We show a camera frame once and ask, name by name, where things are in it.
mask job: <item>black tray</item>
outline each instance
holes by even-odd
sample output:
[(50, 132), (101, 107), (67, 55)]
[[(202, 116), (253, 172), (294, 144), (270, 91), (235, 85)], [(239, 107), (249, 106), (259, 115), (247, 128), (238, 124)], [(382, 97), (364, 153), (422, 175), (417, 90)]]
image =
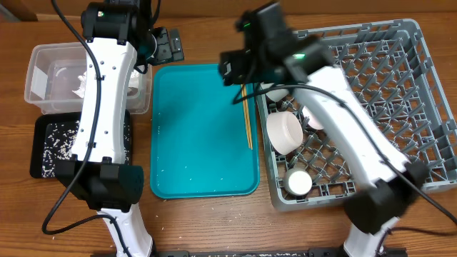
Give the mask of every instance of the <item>black tray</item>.
[[(31, 150), (30, 176), (33, 178), (53, 178), (54, 160), (69, 158), (69, 142), (74, 141), (78, 131), (81, 112), (67, 114), (47, 114), (35, 122), (34, 143)], [(131, 163), (132, 129), (130, 113), (124, 118), (125, 164)]]

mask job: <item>chopstick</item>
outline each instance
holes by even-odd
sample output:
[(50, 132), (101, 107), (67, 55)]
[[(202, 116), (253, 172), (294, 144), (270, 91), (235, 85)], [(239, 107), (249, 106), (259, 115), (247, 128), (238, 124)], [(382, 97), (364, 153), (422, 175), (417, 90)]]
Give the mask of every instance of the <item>chopstick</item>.
[[(242, 84), (241, 88), (243, 89), (241, 91), (241, 96), (244, 97), (248, 94), (245, 84)], [(246, 125), (246, 135), (248, 137), (248, 147), (252, 150), (251, 120), (249, 118), (249, 107), (248, 107), (247, 99), (243, 101), (243, 111), (244, 111), (244, 123)]]

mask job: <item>black cable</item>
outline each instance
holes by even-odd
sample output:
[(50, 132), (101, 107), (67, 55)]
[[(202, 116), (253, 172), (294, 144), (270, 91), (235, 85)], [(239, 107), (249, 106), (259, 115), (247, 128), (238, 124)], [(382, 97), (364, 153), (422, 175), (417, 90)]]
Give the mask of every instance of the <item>black cable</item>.
[[(255, 97), (255, 96), (259, 96), (259, 95), (262, 95), (262, 94), (266, 94), (266, 93), (268, 93), (270, 91), (279, 90), (279, 89), (307, 89), (307, 90), (310, 90), (310, 91), (319, 92), (319, 93), (321, 93), (321, 94), (323, 94), (325, 96), (328, 96), (329, 98), (333, 99), (334, 101), (336, 101), (338, 103), (338, 105), (341, 108), (344, 108), (345, 110), (347, 110), (347, 112), (352, 116), (354, 121), (356, 121), (357, 125), (360, 127), (362, 132), (365, 134), (366, 138), (370, 141), (370, 144), (374, 147), (376, 153), (383, 160), (383, 163), (386, 164), (387, 167), (389, 167), (403, 182), (405, 182), (409, 187), (411, 187), (419, 196), (424, 198), (433, 207), (437, 208), (441, 213), (445, 214), (448, 218), (450, 218), (452, 220), (452, 222), (454, 222), (457, 225), (457, 218), (451, 212), (449, 212), (444, 207), (442, 207), (441, 204), (437, 203), (432, 198), (430, 198), (430, 196), (428, 196), (421, 189), (419, 189), (416, 185), (414, 185), (411, 181), (409, 181), (397, 168), (395, 168), (392, 165), (392, 163), (388, 160), (388, 158), (382, 153), (382, 151), (380, 150), (378, 145), (376, 145), (376, 142), (373, 140), (373, 138), (371, 137), (370, 133), (365, 128), (365, 126), (362, 124), (362, 122), (358, 119), (357, 115), (346, 105), (345, 101), (339, 99), (337, 96), (333, 95), (332, 93), (329, 93), (329, 92), (327, 92), (327, 91), (325, 91), (323, 89), (320, 89), (318, 87), (309, 86), (309, 85), (305, 85), (305, 84), (301, 84), (301, 85), (283, 85), (283, 86), (273, 85), (272, 87), (270, 87), (268, 89), (255, 91), (252, 94), (244, 96), (244, 97), (242, 97), (240, 99), (237, 99), (238, 96), (239, 96), (239, 95), (237, 95), (233, 99), (233, 104), (237, 104), (237, 103), (240, 103), (240, 102), (242, 102), (242, 101), (244, 101), (246, 99), (249, 99), (249, 98), (252, 98), (252, 97)], [(410, 227), (391, 228), (391, 229), (388, 229), (384, 233), (383, 238), (379, 242), (378, 248), (376, 249), (376, 254), (378, 254), (378, 255), (382, 254), (382, 253), (380, 253), (380, 250), (381, 250), (381, 247), (383, 245), (383, 242), (385, 241), (387, 235), (392, 234), (392, 232), (394, 232), (394, 231), (411, 231), (411, 232), (416, 232), (416, 233), (424, 233), (424, 234), (428, 234), (428, 235), (432, 235), (432, 236), (457, 236), (457, 231), (454, 231), (454, 232), (438, 232), (438, 231), (429, 231), (429, 230), (426, 230), (426, 229), (410, 228)]]
[(110, 220), (110, 222), (112, 224), (114, 224), (114, 227), (116, 228), (116, 231), (117, 231), (118, 236), (119, 236), (119, 241), (120, 241), (120, 243), (122, 245), (122, 248), (124, 249), (124, 253), (127, 254), (128, 257), (131, 257), (131, 254), (129, 253), (129, 250), (126, 247), (126, 244), (124, 243), (124, 239), (122, 238), (121, 229), (119, 228), (119, 225), (116, 222), (116, 219), (114, 217), (110, 216), (110, 215), (99, 214), (99, 215), (91, 216), (91, 217), (85, 218), (83, 220), (80, 220), (80, 221), (78, 221), (76, 223), (73, 223), (73, 224), (71, 224), (69, 226), (66, 226), (64, 228), (60, 228), (60, 229), (56, 229), (56, 230), (52, 230), (52, 231), (48, 230), (48, 228), (47, 228), (47, 226), (49, 224), (49, 221), (51, 220), (52, 216), (56, 213), (57, 209), (62, 204), (62, 202), (64, 201), (66, 196), (68, 196), (68, 194), (69, 194), (70, 190), (73, 188), (74, 184), (78, 181), (79, 177), (82, 175), (82, 173), (84, 171), (84, 167), (86, 166), (87, 161), (89, 160), (89, 157), (91, 155), (92, 148), (94, 146), (94, 139), (95, 139), (95, 132), (96, 132), (96, 127), (97, 127), (97, 122), (99, 120), (100, 102), (101, 102), (101, 80), (102, 80), (99, 64), (97, 63), (97, 60), (96, 60), (96, 58), (94, 56), (94, 53), (89, 48), (89, 46), (87, 45), (86, 41), (78, 34), (76, 29), (65, 18), (64, 14), (61, 12), (59, 6), (56, 3), (56, 0), (51, 0), (51, 3), (52, 3), (52, 6), (53, 6), (54, 10), (59, 15), (60, 19), (70, 29), (70, 31), (78, 39), (78, 41), (81, 42), (81, 44), (86, 49), (86, 51), (89, 54), (89, 56), (91, 57), (92, 63), (94, 64), (96, 80), (97, 80), (97, 94), (96, 94), (96, 103), (95, 103), (95, 110), (94, 110), (94, 120), (92, 121), (91, 134), (90, 134), (90, 137), (89, 137), (89, 142), (87, 144), (86, 155), (84, 156), (82, 164), (81, 164), (79, 170), (76, 172), (76, 175), (74, 176), (73, 180), (71, 181), (69, 186), (65, 189), (65, 191), (62, 193), (62, 195), (57, 200), (57, 202), (54, 204), (52, 209), (49, 211), (48, 216), (44, 219), (43, 225), (41, 226), (41, 230), (46, 235), (55, 235), (55, 234), (58, 234), (58, 233), (63, 233), (65, 231), (68, 231), (68, 230), (70, 230), (72, 228), (75, 228), (75, 227), (77, 227), (77, 226), (79, 226), (81, 224), (84, 224), (86, 222), (92, 221), (94, 219), (107, 218), (107, 219)]
[(157, 0), (157, 7), (156, 7), (156, 10), (154, 12), (154, 16), (152, 16), (151, 22), (149, 23), (150, 27), (152, 27), (156, 23), (157, 19), (159, 18), (160, 3), (161, 3), (161, 0)]

